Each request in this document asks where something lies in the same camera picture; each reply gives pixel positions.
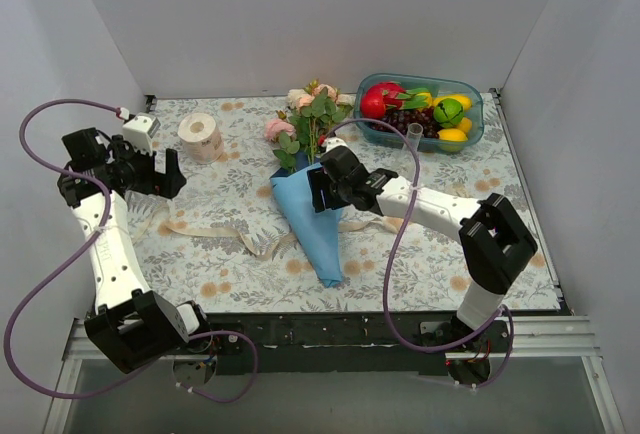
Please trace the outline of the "blue wrapping paper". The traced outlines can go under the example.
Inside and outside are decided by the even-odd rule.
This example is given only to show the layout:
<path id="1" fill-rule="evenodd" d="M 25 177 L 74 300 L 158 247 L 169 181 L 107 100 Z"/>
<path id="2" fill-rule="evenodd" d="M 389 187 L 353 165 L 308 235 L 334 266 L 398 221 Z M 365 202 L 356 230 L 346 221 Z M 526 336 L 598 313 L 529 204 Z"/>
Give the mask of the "blue wrapping paper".
<path id="1" fill-rule="evenodd" d="M 342 212 L 315 212 L 307 172 L 320 164 L 310 165 L 304 153 L 296 154 L 295 161 L 294 173 L 280 168 L 271 176 L 272 193 L 319 281 L 326 288 L 336 287 L 343 280 L 338 233 Z"/>

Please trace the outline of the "cream fabric ribbon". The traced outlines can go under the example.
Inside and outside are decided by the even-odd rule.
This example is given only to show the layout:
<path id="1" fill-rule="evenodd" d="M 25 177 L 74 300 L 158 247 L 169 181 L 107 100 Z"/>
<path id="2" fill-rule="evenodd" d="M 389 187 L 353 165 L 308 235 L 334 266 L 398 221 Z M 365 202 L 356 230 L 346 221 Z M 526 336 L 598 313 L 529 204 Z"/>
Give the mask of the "cream fabric ribbon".
<path id="1" fill-rule="evenodd" d="M 272 257 L 274 252 L 279 248 L 283 248 L 298 241 L 297 236 L 291 232 L 277 238 L 269 244 L 264 250 L 259 250 L 253 243 L 248 234 L 231 227 L 188 227 L 185 221 L 174 221 L 170 218 L 170 206 L 166 201 L 159 203 L 156 208 L 149 212 L 148 215 L 140 222 L 137 229 L 131 235 L 132 243 L 138 243 L 152 227 L 152 224 L 162 218 L 158 224 L 159 227 L 166 229 L 169 233 L 179 234 L 188 237 L 200 237 L 209 239 L 229 238 L 239 240 L 244 248 L 255 258 L 259 260 L 267 260 Z M 397 234 L 400 230 L 402 218 L 382 217 L 374 220 L 348 221 L 339 222 L 337 226 L 338 233 L 350 233 L 365 230 L 375 226 L 392 234 Z"/>

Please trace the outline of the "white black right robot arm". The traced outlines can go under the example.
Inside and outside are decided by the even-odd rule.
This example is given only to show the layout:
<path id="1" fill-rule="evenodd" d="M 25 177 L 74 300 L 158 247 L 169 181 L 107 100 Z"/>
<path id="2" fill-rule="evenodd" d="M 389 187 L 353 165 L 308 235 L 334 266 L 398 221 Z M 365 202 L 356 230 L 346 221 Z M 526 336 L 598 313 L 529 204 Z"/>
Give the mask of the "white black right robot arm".
<path id="1" fill-rule="evenodd" d="M 458 242 L 472 282 L 456 312 L 453 341 L 469 352 L 486 343 L 486 321 L 538 250 L 506 197 L 493 193 L 478 200 L 417 187 L 388 169 L 368 171 L 347 146 L 334 142 L 308 180 L 317 212 L 352 206 L 419 224 Z"/>

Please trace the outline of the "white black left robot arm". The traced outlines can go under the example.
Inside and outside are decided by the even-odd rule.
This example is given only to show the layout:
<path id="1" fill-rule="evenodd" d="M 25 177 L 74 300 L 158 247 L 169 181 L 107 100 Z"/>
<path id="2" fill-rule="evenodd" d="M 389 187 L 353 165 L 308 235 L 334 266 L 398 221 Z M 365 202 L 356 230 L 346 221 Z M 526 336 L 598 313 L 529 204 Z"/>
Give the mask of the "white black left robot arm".
<path id="1" fill-rule="evenodd" d="M 165 169 L 155 152 L 134 147 L 122 135 L 95 128 L 63 137 L 70 173 L 57 182 L 86 236 L 96 288 L 95 311 L 85 322 L 93 344 L 122 372 L 130 373 L 181 347 L 205 352 L 213 340 L 200 306 L 174 305 L 154 292 L 138 263 L 128 227 L 128 192 L 172 199 L 185 186 L 178 154 L 165 152 Z"/>

